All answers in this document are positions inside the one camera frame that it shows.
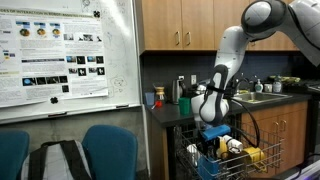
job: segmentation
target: blue chair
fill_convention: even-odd
[[[110,125],[90,127],[82,141],[96,180],[132,180],[136,175],[138,142],[135,135]]]
[[[20,179],[29,151],[29,134],[19,130],[0,131],[0,179]]]

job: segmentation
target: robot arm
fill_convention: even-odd
[[[320,64],[320,0],[257,0],[244,11],[241,26],[225,30],[217,51],[213,77],[205,94],[191,99],[198,129],[206,122],[221,125],[228,112],[223,100],[229,80],[239,70],[249,42],[285,33],[315,66]]]

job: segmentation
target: soap dispenser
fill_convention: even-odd
[[[262,92],[262,90],[263,90],[263,85],[261,84],[260,79],[258,79],[258,82],[255,85],[255,90],[256,90],[256,92]]]

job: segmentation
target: faucet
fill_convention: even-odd
[[[240,84],[242,83],[242,82],[246,82],[246,83],[248,83],[249,84],[249,80],[247,79],[247,78],[242,78],[242,79],[236,79],[236,94],[240,94],[240,90],[239,90],[239,88],[240,88]]]

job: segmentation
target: lower cabinet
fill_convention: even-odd
[[[304,101],[251,112],[259,129],[283,138],[281,161],[275,164],[277,167],[268,166],[267,173],[251,173],[251,177],[272,177],[303,162],[307,106],[307,101]],[[252,124],[248,113],[242,114],[242,123]]]

